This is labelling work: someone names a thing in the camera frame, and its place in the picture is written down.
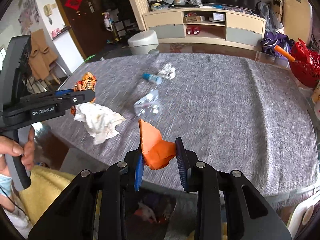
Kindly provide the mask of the person's left hand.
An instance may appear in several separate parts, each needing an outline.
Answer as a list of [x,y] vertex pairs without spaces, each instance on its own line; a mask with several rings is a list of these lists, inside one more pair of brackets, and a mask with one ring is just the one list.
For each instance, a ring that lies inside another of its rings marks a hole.
[[27,170],[31,170],[34,166],[34,153],[35,153],[35,142],[34,142],[35,131],[31,126],[28,134],[28,141],[22,147],[14,140],[7,137],[1,136],[1,174],[10,176],[9,168],[5,161],[5,155],[12,157],[22,157],[21,163]]

